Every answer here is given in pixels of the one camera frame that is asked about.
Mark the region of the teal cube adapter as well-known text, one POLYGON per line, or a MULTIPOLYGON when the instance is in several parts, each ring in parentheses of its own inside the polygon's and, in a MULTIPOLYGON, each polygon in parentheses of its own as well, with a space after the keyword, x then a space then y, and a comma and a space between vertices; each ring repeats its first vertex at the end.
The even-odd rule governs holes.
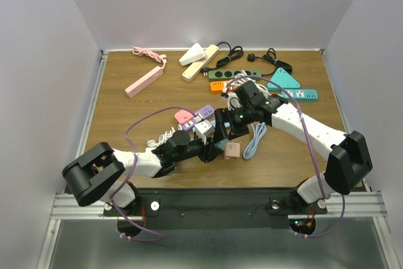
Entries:
POLYGON ((224 150, 228 142, 228 139, 221 140, 220 142, 215 143, 215 147, 224 150))

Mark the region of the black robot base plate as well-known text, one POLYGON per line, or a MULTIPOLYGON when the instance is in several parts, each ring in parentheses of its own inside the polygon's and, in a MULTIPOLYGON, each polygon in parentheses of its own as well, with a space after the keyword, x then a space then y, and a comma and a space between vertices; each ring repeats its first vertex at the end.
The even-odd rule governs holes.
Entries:
POLYGON ((289 218, 326 214, 293 188, 140 188, 149 229, 287 229, 289 218))

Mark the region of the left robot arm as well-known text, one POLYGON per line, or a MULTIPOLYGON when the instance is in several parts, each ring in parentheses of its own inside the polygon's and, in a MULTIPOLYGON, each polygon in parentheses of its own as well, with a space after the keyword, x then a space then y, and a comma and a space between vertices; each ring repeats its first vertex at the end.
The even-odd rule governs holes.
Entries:
POLYGON ((113 149, 100 142, 69 163, 62 176, 81 207, 95 202, 115 202, 127 215, 140 207, 139 196, 133 186, 118 179, 123 176, 160 178, 172 173, 184 160, 198 157, 209 163, 223 153, 211 137, 192 139, 190 134, 176 131, 165 143, 149 147, 144 152, 113 149))

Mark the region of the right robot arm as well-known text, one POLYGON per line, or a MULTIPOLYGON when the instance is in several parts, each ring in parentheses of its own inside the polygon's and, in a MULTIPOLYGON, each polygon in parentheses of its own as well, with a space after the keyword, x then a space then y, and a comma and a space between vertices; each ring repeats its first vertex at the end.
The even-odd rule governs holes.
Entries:
POLYGON ((215 110, 216 146, 248 134, 248 126, 264 123, 282 130, 307 144, 311 155, 326 159, 326 169, 303 181, 290 196, 291 208, 305 212, 312 203, 333 193, 348 195, 373 169, 363 134, 335 130, 302 113, 296 101, 277 94, 266 94, 249 80, 238 86, 235 95, 239 106, 233 110, 215 110))

